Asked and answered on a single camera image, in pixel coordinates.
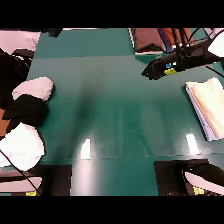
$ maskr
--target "black cloth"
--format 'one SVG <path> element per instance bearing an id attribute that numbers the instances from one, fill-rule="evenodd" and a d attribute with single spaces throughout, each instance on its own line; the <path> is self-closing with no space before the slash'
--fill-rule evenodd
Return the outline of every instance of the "black cloth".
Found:
<path id="1" fill-rule="evenodd" d="M 0 108 L 12 102 L 12 91 L 27 78 L 29 67 L 19 58 L 0 49 Z"/>
<path id="2" fill-rule="evenodd" d="M 15 129 L 20 122 L 37 127 L 48 113 L 45 102 L 34 96 L 23 94 L 18 97 L 4 112 L 2 120 L 11 120 L 6 133 Z"/>

